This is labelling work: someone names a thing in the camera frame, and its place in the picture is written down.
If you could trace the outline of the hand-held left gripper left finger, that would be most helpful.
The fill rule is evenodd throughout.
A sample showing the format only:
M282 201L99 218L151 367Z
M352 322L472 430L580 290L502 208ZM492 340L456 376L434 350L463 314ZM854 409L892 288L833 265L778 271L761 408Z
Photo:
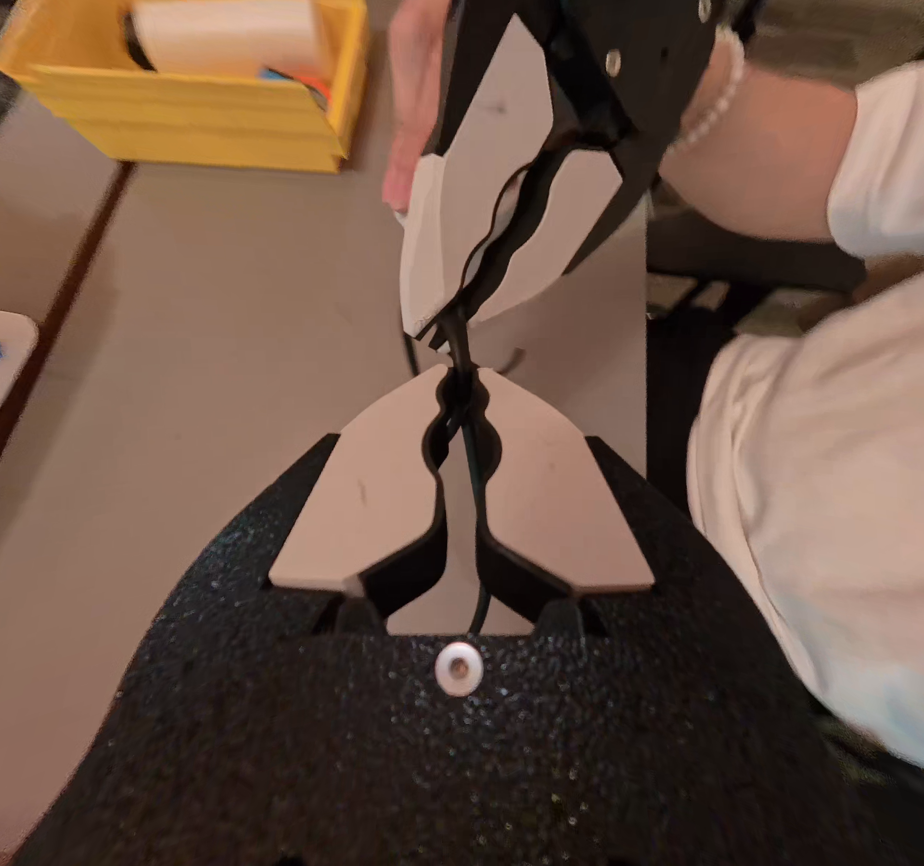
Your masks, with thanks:
M430 591L446 564L438 467L447 373L423 373L339 434L271 566L271 584L367 598L392 615Z

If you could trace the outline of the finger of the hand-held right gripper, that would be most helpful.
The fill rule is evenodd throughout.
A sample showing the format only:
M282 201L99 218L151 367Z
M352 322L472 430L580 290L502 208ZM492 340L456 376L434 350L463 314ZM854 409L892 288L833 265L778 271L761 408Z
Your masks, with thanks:
M443 154L415 169L400 255L400 317L417 340L466 286L468 262L491 236L507 184L552 129L542 46L512 15Z
M562 276L622 185L610 153L562 148L527 176L516 212L488 246L468 291L470 326L544 293Z

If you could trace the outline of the white cylinder with black cap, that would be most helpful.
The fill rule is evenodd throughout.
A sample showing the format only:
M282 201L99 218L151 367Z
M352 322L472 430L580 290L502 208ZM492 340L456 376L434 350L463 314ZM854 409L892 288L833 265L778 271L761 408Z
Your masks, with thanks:
M328 81L334 69L317 0L136 0L122 25L133 61L160 74Z

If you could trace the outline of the white stand base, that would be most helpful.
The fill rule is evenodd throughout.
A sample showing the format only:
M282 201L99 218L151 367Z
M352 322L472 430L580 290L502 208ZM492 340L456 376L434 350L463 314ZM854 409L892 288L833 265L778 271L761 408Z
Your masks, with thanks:
M41 324L12 311L1 311L1 406L10 396L17 396L18 387L40 375L44 365Z

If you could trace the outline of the person's right hand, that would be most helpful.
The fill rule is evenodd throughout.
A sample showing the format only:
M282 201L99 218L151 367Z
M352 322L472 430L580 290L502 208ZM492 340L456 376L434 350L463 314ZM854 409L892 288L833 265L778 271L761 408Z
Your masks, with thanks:
M413 179L440 110L446 24L453 0L402 0L388 28L394 138L382 199L407 213Z

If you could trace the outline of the yellow plastic bin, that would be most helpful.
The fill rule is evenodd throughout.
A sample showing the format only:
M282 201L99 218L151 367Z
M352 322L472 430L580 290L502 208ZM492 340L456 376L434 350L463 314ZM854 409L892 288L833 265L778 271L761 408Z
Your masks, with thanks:
M367 83L366 0L316 0L334 68L327 110L298 83L141 69L134 0L18 0L2 72L114 160L338 173Z

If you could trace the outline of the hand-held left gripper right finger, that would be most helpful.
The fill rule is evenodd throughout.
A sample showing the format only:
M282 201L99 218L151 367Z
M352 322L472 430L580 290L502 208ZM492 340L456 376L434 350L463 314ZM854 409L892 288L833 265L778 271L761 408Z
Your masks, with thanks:
M476 565L519 615L650 589L654 575L584 434L489 368L474 384L481 487Z

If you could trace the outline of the person's right forearm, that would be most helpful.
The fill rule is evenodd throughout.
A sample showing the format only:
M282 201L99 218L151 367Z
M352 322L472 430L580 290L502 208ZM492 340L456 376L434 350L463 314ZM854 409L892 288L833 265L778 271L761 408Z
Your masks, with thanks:
M733 233L833 242L828 200L857 115L855 90L752 64L739 36L721 26L659 174Z

